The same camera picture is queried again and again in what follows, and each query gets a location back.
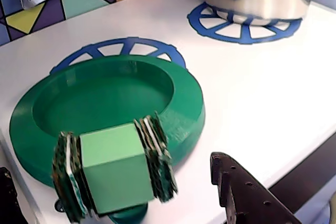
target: green cube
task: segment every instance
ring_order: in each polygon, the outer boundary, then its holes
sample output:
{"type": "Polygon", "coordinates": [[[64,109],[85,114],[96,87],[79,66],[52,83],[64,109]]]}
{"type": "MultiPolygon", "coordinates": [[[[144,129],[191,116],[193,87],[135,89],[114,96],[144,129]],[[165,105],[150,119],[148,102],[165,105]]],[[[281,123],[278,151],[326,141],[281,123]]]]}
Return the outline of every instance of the green cube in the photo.
{"type": "Polygon", "coordinates": [[[154,198],[144,149],[133,123],[83,134],[83,171],[98,214],[154,198]]]}

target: toy kitchen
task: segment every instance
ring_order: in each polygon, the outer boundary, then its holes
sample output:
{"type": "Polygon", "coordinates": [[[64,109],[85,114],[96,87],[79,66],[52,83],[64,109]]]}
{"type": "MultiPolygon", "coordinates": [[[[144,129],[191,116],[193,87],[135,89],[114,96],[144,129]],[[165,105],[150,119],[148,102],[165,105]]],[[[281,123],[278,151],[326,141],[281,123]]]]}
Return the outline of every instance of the toy kitchen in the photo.
{"type": "Polygon", "coordinates": [[[0,0],[0,223],[335,224],[335,10],[0,0]]]}

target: white countertop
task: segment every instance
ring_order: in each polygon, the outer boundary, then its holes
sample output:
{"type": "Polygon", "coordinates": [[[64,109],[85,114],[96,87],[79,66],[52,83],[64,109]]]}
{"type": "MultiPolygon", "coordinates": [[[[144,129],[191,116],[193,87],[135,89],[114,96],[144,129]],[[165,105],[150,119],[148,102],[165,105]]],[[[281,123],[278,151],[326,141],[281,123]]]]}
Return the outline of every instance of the white countertop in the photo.
{"type": "MultiPolygon", "coordinates": [[[[150,202],[144,224],[224,221],[218,216],[225,209],[210,181],[212,151],[231,155],[266,187],[279,180],[336,130],[336,22],[330,22],[336,13],[312,4],[292,37],[240,45],[200,36],[190,26],[187,15],[202,2],[124,0],[0,47],[0,129],[6,150],[14,156],[9,120],[30,87],[87,44],[134,36],[176,47],[200,83],[206,107],[201,139],[176,172],[178,196],[167,204],[150,202]]],[[[226,29],[235,34],[240,26],[226,29]]],[[[252,29],[254,35],[263,33],[252,29]]],[[[14,161],[40,223],[68,224],[65,214],[54,210],[54,190],[14,161]]]]}

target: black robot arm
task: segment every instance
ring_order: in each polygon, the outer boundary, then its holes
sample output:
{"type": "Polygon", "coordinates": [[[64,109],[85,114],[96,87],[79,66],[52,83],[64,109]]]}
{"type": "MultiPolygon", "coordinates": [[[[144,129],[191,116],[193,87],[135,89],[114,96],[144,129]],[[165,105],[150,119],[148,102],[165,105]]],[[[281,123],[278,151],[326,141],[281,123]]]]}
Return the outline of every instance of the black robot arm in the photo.
{"type": "Polygon", "coordinates": [[[229,155],[211,154],[211,182],[228,224],[301,224],[260,182],[229,155]]]}

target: blue stove burner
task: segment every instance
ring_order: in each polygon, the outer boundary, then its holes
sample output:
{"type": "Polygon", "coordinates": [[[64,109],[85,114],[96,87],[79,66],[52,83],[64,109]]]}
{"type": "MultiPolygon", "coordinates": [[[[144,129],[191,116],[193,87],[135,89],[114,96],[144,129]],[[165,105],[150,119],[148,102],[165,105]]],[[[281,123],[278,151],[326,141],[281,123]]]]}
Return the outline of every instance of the blue stove burner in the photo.
{"type": "Polygon", "coordinates": [[[151,52],[150,54],[147,54],[145,56],[157,57],[162,54],[167,54],[173,63],[178,64],[183,68],[186,68],[185,61],[182,55],[179,53],[179,51],[174,46],[168,45],[168,44],[165,44],[163,42],[153,40],[153,39],[128,37],[128,38],[106,40],[106,41],[84,46],[78,51],[66,57],[63,61],[61,61],[57,66],[55,66],[50,71],[50,74],[58,72],[68,67],[74,60],[76,60],[83,54],[88,54],[92,58],[104,57],[105,55],[103,55],[98,49],[104,46],[115,45],[115,44],[123,44],[123,47],[119,53],[121,55],[129,54],[135,44],[143,44],[143,45],[155,47],[157,49],[156,51],[151,52]]]}
{"type": "Polygon", "coordinates": [[[202,18],[220,18],[217,15],[217,10],[214,7],[211,7],[207,5],[206,3],[202,3],[199,6],[197,6],[195,9],[192,10],[192,12],[187,16],[190,25],[197,31],[198,34],[213,38],[220,41],[225,42],[233,42],[233,43],[239,43],[239,44],[254,44],[254,43],[261,43],[261,42],[268,42],[268,41],[275,41],[282,38],[287,38],[292,36],[300,27],[301,20],[292,20],[289,23],[289,26],[285,30],[281,30],[274,25],[276,25],[278,22],[281,22],[282,20],[273,20],[270,24],[263,26],[266,29],[272,31],[275,33],[274,35],[268,36],[268,37],[262,37],[262,38],[252,38],[251,32],[250,32],[250,24],[252,22],[252,18],[247,18],[246,23],[244,25],[241,25],[241,32],[240,32],[240,38],[235,37],[229,37],[217,34],[216,32],[228,27],[233,23],[233,12],[227,12],[228,17],[227,20],[223,19],[223,23],[219,24],[215,27],[206,28],[202,25],[201,19],[202,18]],[[202,11],[206,8],[210,8],[212,10],[211,14],[202,14],[202,11]]]}

